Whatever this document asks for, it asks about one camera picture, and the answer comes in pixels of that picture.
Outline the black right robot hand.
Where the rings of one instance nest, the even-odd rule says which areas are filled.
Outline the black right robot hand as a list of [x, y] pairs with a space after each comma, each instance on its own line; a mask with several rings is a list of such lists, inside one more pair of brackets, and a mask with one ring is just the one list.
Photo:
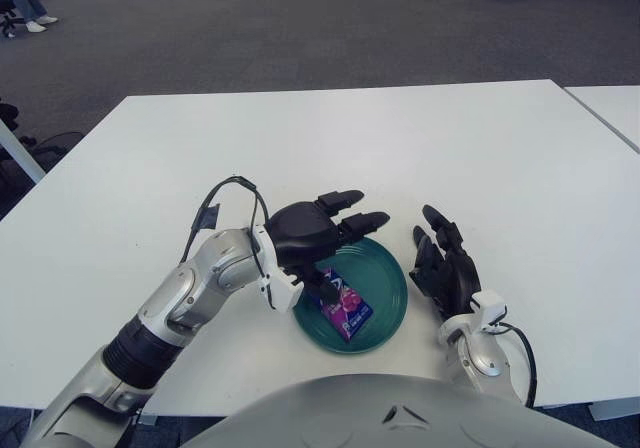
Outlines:
[[472, 295], [481, 290], [472, 258], [462, 246], [463, 238], [454, 222], [425, 204], [422, 214], [435, 233], [435, 240], [421, 226], [413, 228], [417, 248], [409, 276], [425, 297], [432, 299], [443, 320], [472, 312]]

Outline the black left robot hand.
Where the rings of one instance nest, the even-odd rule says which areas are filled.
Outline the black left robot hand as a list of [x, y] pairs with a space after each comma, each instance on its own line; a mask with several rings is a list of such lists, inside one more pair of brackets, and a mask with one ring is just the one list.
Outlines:
[[314, 201], [290, 204], [266, 222], [278, 264], [287, 275], [304, 284], [304, 290], [326, 304], [339, 302], [338, 291], [316, 268], [338, 249], [354, 244], [384, 226], [390, 216], [382, 211], [357, 213], [336, 223], [340, 211], [364, 197], [359, 190], [333, 191]]

